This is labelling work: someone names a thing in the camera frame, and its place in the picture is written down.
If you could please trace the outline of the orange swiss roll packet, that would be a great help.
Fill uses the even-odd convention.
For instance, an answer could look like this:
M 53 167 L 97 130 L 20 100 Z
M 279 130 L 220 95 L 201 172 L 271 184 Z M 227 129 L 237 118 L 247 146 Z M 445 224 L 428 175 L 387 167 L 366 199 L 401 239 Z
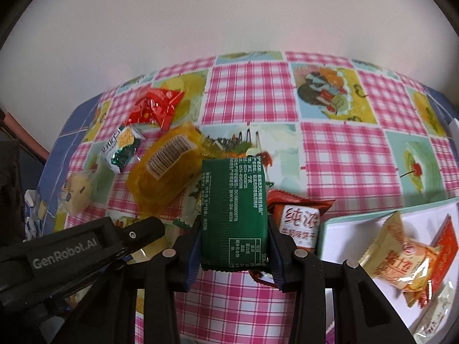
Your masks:
M 403 292 L 407 305 L 412 307 L 427 287 L 442 248 L 407 236 L 401 214 L 396 211 L 385 220 L 359 264 L 370 277 Z

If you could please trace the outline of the dark green biscuit packet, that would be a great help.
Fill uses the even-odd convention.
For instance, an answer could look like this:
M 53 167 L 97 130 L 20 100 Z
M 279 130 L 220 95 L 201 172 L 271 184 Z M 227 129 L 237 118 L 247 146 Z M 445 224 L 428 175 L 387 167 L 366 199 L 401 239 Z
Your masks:
M 265 267 L 269 236 L 261 158 L 204 161 L 201 190 L 201 267 L 228 273 Z

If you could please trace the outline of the yellow orange snack packet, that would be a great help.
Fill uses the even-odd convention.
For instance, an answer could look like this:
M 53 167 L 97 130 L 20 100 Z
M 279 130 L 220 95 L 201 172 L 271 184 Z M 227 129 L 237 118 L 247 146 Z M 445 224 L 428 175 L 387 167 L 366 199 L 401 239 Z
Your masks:
M 228 154 L 192 123 L 167 131 L 146 150 L 126 180 L 142 216 L 155 216 L 199 175 L 205 159 Z

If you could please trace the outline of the red snack packet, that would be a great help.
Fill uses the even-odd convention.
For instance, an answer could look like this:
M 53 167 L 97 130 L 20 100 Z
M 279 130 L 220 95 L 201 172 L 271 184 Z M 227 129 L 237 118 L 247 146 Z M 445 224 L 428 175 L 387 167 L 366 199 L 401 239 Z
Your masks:
M 445 217 L 439 235 L 436 237 L 436 247 L 441 247 L 440 253 L 433 268 L 427 287 L 419 298 L 420 308 L 425 308 L 432 296 L 439 289 L 444 277 L 447 275 L 455 256 L 458 253 L 458 240 L 455 235 L 452 217 L 448 214 Z

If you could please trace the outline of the green white cracker packet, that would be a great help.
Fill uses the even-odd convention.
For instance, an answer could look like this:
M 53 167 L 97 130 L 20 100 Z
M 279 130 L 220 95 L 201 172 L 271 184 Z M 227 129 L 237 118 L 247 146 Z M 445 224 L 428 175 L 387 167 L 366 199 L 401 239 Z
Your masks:
M 101 149 L 101 157 L 114 173 L 120 174 L 131 162 L 144 140 L 144 136 L 132 125 L 121 125 L 105 142 Z

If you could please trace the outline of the torn blue white wrapper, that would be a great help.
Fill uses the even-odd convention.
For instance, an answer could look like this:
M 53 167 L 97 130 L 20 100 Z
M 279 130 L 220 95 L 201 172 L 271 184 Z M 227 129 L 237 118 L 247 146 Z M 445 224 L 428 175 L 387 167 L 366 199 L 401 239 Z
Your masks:
M 38 238 L 43 234 L 44 220 L 37 217 L 37 209 L 42 201 L 36 190 L 28 189 L 24 194 L 25 235 L 26 240 Z

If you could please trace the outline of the small beige cake piece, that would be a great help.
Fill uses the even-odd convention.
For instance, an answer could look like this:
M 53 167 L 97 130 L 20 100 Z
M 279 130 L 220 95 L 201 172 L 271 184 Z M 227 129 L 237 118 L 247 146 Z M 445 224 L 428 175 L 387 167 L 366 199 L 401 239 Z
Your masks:
M 47 214 L 47 202 L 42 200 L 37 209 L 37 217 L 39 220 L 44 220 Z

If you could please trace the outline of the white rice cracker packet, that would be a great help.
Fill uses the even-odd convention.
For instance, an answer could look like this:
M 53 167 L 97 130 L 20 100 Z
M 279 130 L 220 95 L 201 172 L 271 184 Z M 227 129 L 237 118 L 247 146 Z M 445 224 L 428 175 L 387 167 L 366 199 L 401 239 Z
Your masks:
M 418 344 L 428 343 L 438 331 L 440 324 L 450 312 L 454 300 L 454 284 L 447 281 L 440 294 L 433 300 L 417 325 L 413 338 Z

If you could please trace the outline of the white tray with green rim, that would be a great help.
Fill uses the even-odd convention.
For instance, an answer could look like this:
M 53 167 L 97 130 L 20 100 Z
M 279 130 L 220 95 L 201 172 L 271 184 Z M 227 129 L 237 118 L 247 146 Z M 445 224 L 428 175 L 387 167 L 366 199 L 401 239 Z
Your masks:
M 436 235 L 447 215 L 451 216 L 454 230 L 458 231 L 457 198 L 407 207 L 400 212 L 407 235 L 428 245 L 435 242 Z M 392 210 L 384 210 L 326 221 L 319 234 L 317 246 L 319 258 L 339 264 L 347 259 L 359 260 L 392 213 Z M 375 284 L 391 302 L 404 324 L 410 330 L 414 330 L 423 316 L 423 310 L 417 304 L 409 308 L 401 292 L 384 281 L 377 279 Z M 441 321 L 439 329 L 429 341 L 431 343 L 458 342 L 458 296 L 454 297 L 450 312 Z

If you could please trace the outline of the round bun in clear wrap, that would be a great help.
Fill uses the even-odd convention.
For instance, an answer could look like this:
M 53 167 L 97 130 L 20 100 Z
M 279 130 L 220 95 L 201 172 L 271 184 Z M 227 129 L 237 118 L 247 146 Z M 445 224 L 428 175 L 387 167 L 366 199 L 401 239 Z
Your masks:
M 68 214 L 80 214 L 96 201 L 100 193 L 100 181 L 104 180 L 102 176 L 99 170 L 72 172 L 64 182 L 58 197 Z

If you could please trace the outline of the blue plaid tablecloth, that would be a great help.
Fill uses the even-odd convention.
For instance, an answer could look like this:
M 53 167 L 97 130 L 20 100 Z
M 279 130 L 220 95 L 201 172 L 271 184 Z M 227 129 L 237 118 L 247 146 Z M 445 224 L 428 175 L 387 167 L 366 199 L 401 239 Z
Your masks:
M 74 109 L 61 129 L 44 166 L 37 192 L 40 194 L 40 199 L 47 204 L 44 225 L 49 228 L 54 228 L 55 214 L 58 209 L 58 191 L 65 181 L 70 159 L 93 122 L 101 97 L 102 94 L 99 94 Z

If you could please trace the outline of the red white milk biscuit packet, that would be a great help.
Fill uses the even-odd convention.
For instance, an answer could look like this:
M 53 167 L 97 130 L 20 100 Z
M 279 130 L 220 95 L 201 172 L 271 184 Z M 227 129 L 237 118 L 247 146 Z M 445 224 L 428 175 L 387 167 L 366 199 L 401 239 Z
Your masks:
M 269 218 L 281 234 L 290 236 L 300 249 L 314 253 L 321 217 L 334 200 L 313 200 L 280 189 L 270 189 L 266 197 Z

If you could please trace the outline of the red crinkled candy packet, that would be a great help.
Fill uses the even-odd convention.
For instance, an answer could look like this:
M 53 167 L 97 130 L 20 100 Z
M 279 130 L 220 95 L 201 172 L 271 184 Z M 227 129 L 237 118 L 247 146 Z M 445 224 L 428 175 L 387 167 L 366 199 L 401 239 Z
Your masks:
M 124 125 L 155 124 L 168 131 L 183 97 L 182 91 L 146 87 L 139 92 Z

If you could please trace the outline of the pink checkered fruit tablecloth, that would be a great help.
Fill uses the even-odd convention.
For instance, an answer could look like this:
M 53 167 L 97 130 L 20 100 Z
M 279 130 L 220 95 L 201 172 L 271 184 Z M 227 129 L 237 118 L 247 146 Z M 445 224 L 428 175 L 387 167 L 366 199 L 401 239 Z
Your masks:
M 184 92 L 174 127 L 199 125 L 232 157 L 260 154 L 271 187 L 335 200 L 324 220 L 458 197 L 458 158 L 434 90 L 361 60 L 292 51 L 191 60 L 128 80 L 91 99 L 94 106 L 83 103 L 71 115 L 76 123 L 69 118 L 62 130 L 70 158 L 64 177 L 96 168 L 104 143 L 149 86 Z M 138 218 L 125 185 L 133 163 L 121 174 L 105 169 L 108 182 L 80 214 L 52 210 L 53 230 L 104 215 L 118 226 Z M 204 272 L 193 290 L 176 296 L 188 337 L 288 342 L 292 295 L 260 286 L 247 272 Z

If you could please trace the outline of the pink board by wall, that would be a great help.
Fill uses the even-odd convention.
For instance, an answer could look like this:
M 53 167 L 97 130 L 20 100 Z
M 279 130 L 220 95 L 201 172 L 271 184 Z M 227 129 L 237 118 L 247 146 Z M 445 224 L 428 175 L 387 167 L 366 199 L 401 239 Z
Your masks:
M 12 114 L 3 110 L 0 110 L 0 114 L 1 131 L 5 132 L 10 138 L 18 140 L 20 146 L 25 151 L 45 164 L 50 156 L 49 151 L 47 151 L 28 133 L 12 116 Z

